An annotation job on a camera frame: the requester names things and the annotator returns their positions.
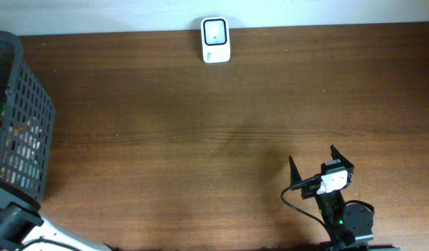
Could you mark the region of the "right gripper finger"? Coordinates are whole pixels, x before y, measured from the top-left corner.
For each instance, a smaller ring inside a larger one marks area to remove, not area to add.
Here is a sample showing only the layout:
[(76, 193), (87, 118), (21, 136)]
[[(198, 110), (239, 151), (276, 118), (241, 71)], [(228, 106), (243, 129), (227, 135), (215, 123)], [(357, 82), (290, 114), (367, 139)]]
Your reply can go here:
[(333, 144), (330, 145), (330, 148), (331, 148), (331, 157), (333, 158), (333, 160), (339, 160), (346, 169), (354, 168), (354, 165), (345, 156), (343, 156)]
[(290, 186), (293, 187), (300, 182), (302, 182), (302, 178), (300, 173), (296, 167), (294, 159), (292, 156), (289, 156), (289, 168), (290, 168)]

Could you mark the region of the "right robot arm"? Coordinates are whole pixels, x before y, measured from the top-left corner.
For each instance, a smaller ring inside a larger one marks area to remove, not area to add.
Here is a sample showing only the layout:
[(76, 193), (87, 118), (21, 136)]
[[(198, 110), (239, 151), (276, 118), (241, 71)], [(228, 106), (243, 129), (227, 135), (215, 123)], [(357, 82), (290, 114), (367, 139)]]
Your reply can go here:
[[(321, 165), (321, 172), (303, 180), (293, 157), (289, 157), (290, 185), (280, 198), (295, 211), (321, 224), (330, 241), (319, 244), (320, 250), (368, 250), (374, 236), (375, 209), (359, 200), (345, 201), (341, 193), (354, 174), (354, 165), (335, 146), (330, 146), (332, 160)], [(315, 199), (321, 218), (317, 218), (285, 200), (288, 191), (300, 190), (302, 199)]]

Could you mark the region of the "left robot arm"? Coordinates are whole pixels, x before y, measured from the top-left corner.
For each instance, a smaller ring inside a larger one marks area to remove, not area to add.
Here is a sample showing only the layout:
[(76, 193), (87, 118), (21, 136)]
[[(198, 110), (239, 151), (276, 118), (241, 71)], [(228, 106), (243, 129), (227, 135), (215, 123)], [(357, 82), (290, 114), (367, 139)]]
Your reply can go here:
[(54, 224), (35, 199), (0, 181), (0, 250), (112, 249)]

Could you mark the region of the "white barcode scanner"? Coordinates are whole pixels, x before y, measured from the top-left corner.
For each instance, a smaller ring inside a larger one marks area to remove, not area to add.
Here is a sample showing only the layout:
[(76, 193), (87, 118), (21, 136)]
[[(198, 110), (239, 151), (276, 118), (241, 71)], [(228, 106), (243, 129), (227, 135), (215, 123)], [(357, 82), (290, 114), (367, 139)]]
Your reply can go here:
[(231, 58), (229, 23), (224, 17), (206, 17), (200, 22), (202, 57), (205, 63), (224, 63)]

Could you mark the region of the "grey plastic mesh basket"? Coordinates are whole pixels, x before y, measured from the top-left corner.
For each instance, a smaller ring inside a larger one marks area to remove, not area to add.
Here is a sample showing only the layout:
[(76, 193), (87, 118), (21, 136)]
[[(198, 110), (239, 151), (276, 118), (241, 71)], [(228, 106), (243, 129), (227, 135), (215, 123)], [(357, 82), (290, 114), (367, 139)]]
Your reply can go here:
[(45, 194), (55, 108), (24, 60), (21, 40), (0, 31), (0, 181), (36, 201)]

